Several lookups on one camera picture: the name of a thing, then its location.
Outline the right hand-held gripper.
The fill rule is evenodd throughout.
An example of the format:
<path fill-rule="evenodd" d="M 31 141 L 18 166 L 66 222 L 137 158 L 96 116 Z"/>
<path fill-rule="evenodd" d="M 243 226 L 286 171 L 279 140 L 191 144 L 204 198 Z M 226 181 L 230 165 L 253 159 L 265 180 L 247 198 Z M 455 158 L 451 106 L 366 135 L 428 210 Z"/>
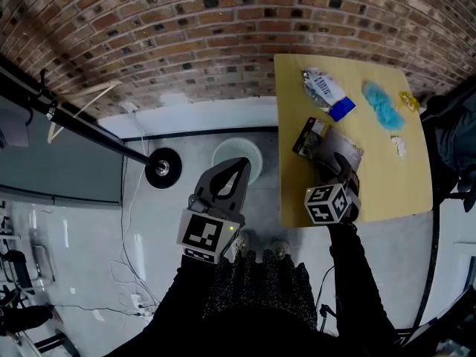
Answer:
<path fill-rule="evenodd" d="M 331 225 L 357 220 L 361 202 L 358 197 L 359 183 L 350 180 L 353 174 L 349 161 L 340 153 L 334 153 L 334 159 L 340 167 L 339 173 L 325 163 L 315 162 L 317 187 L 306 189 L 304 205 L 314 225 Z M 334 178 L 346 183 L 331 184 Z"/>

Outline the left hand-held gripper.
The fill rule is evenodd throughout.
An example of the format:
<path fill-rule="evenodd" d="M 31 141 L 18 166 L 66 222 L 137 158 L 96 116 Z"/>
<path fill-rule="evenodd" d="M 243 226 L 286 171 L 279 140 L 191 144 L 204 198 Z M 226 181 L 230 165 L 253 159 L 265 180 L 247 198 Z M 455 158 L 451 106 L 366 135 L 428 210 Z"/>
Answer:
<path fill-rule="evenodd" d="M 245 217 L 241 214 L 251 163 L 232 158 L 206 170 L 195 194 L 181 213 L 177 244 L 187 257 L 217 264 L 237 238 Z M 227 193 L 220 193 L 234 178 Z"/>

